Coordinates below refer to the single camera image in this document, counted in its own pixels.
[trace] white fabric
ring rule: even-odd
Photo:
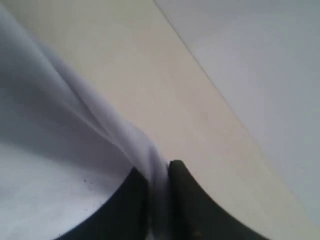
[[[0,6],[0,239],[46,240],[94,213],[132,167],[168,236],[167,164],[134,127]]]

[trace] wall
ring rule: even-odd
[[[156,2],[319,226],[320,1]]]

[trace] white wall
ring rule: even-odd
[[[320,225],[320,1],[156,2]]]

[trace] beige surface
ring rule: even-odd
[[[319,239],[151,0],[1,1],[236,218],[272,239]]]

